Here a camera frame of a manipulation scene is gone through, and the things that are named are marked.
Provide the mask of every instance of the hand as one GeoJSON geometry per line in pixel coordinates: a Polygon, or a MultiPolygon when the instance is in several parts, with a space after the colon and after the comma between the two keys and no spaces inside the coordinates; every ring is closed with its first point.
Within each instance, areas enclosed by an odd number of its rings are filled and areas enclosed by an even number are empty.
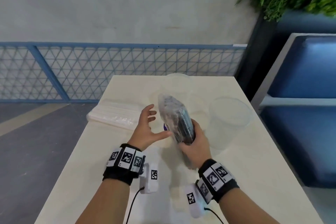
{"type": "Polygon", "coordinates": [[[206,160],[211,158],[210,146],[208,138],[204,135],[200,125],[195,120],[191,120],[195,129],[195,140],[191,145],[179,143],[179,147],[188,156],[193,165],[200,168],[206,160]]]}
{"type": "Polygon", "coordinates": [[[131,139],[128,144],[139,148],[141,151],[146,150],[152,143],[170,137],[172,133],[170,131],[162,131],[160,133],[153,133],[149,126],[149,122],[154,121],[155,117],[149,117],[156,115],[156,111],[150,111],[154,107],[153,104],[146,106],[139,118],[139,123],[135,128],[131,139]]]}

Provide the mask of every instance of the left hand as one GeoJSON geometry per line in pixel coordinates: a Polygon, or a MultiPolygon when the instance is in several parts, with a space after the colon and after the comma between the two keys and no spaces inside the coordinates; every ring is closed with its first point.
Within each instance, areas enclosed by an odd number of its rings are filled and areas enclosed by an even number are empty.
{"type": "Polygon", "coordinates": [[[156,115],[156,111],[151,111],[154,104],[146,106],[139,118],[139,123],[135,128],[131,139],[127,142],[128,144],[139,148],[141,151],[146,150],[148,146],[152,143],[170,137],[172,133],[170,131],[162,131],[160,133],[153,133],[149,126],[149,122],[155,120],[154,117],[149,117],[156,115]]]}

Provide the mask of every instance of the wristband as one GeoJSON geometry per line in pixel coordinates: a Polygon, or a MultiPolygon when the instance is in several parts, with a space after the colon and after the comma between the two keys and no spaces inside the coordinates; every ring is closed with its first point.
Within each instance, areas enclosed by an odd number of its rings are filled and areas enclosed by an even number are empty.
{"type": "Polygon", "coordinates": [[[219,162],[208,159],[198,170],[199,180],[196,188],[206,201],[214,199],[217,203],[233,188],[239,188],[231,173],[219,162]]]}
{"type": "Polygon", "coordinates": [[[133,179],[142,174],[145,158],[137,147],[122,144],[113,151],[108,160],[103,180],[115,179],[131,185],[133,179]]]}

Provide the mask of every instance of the black planter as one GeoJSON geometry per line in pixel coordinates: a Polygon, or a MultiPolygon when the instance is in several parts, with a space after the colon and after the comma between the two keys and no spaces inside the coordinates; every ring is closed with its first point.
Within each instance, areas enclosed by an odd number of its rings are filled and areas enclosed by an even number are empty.
{"type": "Polygon", "coordinates": [[[267,22],[260,14],[235,78],[252,100],[291,33],[336,34],[336,18],[287,11],[281,20],[267,22]]]}

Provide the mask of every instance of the forearm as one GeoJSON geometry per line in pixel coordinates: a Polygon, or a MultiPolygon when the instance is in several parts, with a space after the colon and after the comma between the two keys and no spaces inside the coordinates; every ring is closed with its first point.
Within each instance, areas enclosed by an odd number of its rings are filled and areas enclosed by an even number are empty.
{"type": "Polygon", "coordinates": [[[239,188],[226,193],[219,205],[229,224],[279,224],[239,188]]]}
{"type": "Polygon", "coordinates": [[[129,198],[129,185],[105,179],[76,224],[122,224],[129,198]]]}

